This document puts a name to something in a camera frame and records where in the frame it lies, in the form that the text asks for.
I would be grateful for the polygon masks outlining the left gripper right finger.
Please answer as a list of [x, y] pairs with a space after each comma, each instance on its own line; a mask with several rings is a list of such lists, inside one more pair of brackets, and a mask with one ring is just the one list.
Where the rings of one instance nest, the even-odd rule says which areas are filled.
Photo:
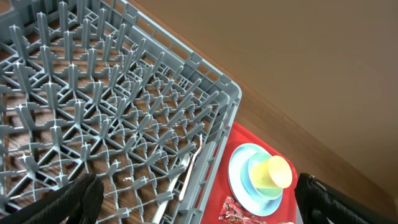
[[298, 177], [295, 198], [304, 224], [397, 224], [307, 173]]

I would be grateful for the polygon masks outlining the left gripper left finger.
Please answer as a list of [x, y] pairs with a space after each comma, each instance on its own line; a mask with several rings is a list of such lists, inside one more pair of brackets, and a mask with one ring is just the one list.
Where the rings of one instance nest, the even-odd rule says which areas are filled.
[[104, 184], [95, 174], [85, 174], [4, 218], [1, 223], [67, 223], [94, 224], [104, 199]]

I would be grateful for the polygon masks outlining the red snack wrapper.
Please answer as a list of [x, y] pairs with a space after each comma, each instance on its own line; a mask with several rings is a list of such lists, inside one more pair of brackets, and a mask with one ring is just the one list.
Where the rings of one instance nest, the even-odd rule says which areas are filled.
[[218, 219], [230, 224], [266, 224], [231, 196], [225, 198]]

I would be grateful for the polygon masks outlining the white fork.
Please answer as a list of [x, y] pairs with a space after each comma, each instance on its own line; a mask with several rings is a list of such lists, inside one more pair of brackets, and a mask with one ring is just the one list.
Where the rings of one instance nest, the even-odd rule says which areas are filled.
[[196, 160], [196, 158], [198, 157], [198, 155], [201, 153], [201, 150], [202, 150], [202, 149], [203, 149], [203, 135], [201, 134], [201, 135], [200, 135], [200, 147], [199, 147], [199, 149], [196, 151], [196, 153], [194, 153], [194, 155], [193, 155], [193, 157], [192, 157], [192, 159], [191, 159], [191, 161], [190, 161], [190, 165], [189, 165], [189, 167], [188, 167], [188, 171], [187, 171], [187, 174], [186, 174], [184, 183], [183, 183], [183, 187], [182, 187], [182, 190], [181, 190], [180, 195], [179, 195], [179, 197], [178, 197], [178, 200], [179, 200], [180, 202], [182, 202], [183, 199], [184, 199], [184, 196], [185, 196], [186, 191], [187, 191], [187, 188], [188, 188], [188, 183], [189, 183], [189, 181], [190, 181], [190, 177], [191, 177], [191, 174], [192, 174], [192, 171], [193, 171], [193, 167], [194, 167], [194, 165], [195, 165], [195, 160]]

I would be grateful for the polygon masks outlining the white spoon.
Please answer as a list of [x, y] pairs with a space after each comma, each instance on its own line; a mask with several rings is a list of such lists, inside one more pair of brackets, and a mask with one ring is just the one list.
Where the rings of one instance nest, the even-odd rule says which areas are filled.
[[162, 193], [160, 196], [156, 196], [156, 201], [159, 202], [159, 206], [154, 214], [152, 223], [159, 223], [161, 221], [161, 218], [167, 207], [168, 201], [174, 198], [173, 189], [175, 187], [175, 184], [177, 183], [180, 174], [182, 174], [187, 169], [189, 162], [190, 162], [190, 155], [185, 154], [184, 157], [182, 158], [180, 165], [171, 170], [172, 175], [169, 177], [170, 183], [169, 186], [167, 187], [167, 190], [165, 191], [165, 193]]

